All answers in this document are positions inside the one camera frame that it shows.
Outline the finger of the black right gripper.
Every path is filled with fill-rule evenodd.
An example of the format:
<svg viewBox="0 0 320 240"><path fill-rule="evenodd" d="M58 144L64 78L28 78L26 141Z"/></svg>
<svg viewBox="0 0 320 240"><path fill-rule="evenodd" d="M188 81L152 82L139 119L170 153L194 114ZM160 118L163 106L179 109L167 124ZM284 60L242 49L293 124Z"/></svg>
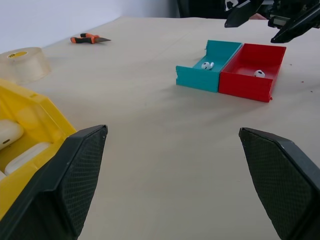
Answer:
<svg viewBox="0 0 320 240"><path fill-rule="evenodd" d="M279 32L270 40L273 44L284 44L302 36L312 28L320 29L320 2L312 6L303 5L297 14L291 17L274 15L270 24L279 29Z"/></svg>
<svg viewBox="0 0 320 240"><path fill-rule="evenodd" d="M264 0L225 0L224 2L225 11L229 13L224 27L237 28L257 13Z"/></svg>

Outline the teal plastic tray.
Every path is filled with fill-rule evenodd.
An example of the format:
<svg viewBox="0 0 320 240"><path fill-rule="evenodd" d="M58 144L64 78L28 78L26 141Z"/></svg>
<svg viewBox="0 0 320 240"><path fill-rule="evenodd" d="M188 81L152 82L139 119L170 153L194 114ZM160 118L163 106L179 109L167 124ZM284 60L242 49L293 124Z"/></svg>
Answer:
<svg viewBox="0 0 320 240"><path fill-rule="evenodd" d="M240 42L208 40L204 57L193 67L176 66L176 84L217 93L221 71L242 46Z"/></svg>

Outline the yellow plastic bin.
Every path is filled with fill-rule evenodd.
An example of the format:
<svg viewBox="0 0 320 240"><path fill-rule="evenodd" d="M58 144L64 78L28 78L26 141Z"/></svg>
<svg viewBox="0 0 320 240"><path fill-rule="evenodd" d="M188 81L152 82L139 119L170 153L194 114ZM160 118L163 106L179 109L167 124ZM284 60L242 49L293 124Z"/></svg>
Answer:
<svg viewBox="0 0 320 240"><path fill-rule="evenodd" d="M23 135L0 150L0 221L26 187L33 175L59 150L76 129L44 95L0 79L0 120L11 120L24 129ZM18 168L5 175L13 159L42 142L51 145Z"/></svg>

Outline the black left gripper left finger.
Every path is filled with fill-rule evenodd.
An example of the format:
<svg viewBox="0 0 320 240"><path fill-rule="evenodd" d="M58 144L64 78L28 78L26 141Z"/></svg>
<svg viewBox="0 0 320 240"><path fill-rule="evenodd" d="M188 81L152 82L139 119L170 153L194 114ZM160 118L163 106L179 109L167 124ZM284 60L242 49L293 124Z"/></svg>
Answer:
<svg viewBox="0 0 320 240"><path fill-rule="evenodd" d="M0 220L0 240L78 240L95 194L107 125L70 135Z"/></svg>

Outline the clear adhesive tape roll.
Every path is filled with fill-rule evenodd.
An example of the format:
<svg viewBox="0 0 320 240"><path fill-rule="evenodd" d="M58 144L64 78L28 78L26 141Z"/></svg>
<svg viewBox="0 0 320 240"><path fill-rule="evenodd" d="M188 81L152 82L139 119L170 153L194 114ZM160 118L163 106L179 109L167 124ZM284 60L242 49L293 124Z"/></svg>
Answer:
<svg viewBox="0 0 320 240"><path fill-rule="evenodd" d="M0 54L0 79L23 85L51 72L49 61L40 47L26 47Z"/></svg>

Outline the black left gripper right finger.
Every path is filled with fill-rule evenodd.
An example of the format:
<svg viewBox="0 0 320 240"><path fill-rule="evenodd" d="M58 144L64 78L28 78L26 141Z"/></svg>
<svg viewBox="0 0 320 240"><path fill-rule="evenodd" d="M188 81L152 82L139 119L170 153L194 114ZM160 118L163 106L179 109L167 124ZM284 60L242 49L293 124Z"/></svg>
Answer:
<svg viewBox="0 0 320 240"><path fill-rule="evenodd" d="M281 240L320 240L320 168L291 140L242 127L255 191Z"/></svg>

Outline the orange black handled pliers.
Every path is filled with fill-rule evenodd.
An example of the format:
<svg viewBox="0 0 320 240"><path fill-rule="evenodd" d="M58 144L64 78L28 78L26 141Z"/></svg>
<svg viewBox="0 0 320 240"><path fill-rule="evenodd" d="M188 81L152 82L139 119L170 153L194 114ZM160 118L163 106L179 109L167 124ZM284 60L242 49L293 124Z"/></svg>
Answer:
<svg viewBox="0 0 320 240"><path fill-rule="evenodd" d="M71 43L73 44L97 44L110 42L111 40L108 38L100 37L99 35L93 35L90 33L81 33L80 37L71 37Z"/></svg>

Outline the red plastic tray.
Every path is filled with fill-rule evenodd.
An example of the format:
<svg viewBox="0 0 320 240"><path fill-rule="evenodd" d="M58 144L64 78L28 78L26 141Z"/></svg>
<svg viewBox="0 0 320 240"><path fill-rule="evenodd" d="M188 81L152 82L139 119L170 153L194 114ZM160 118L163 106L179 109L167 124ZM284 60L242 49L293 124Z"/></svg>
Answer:
<svg viewBox="0 0 320 240"><path fill-rule="evenodd" d="M220 72L221 94L268 103L286 52L285 46L245 43ZM255 77L262 70L265 77Z"/></svg>

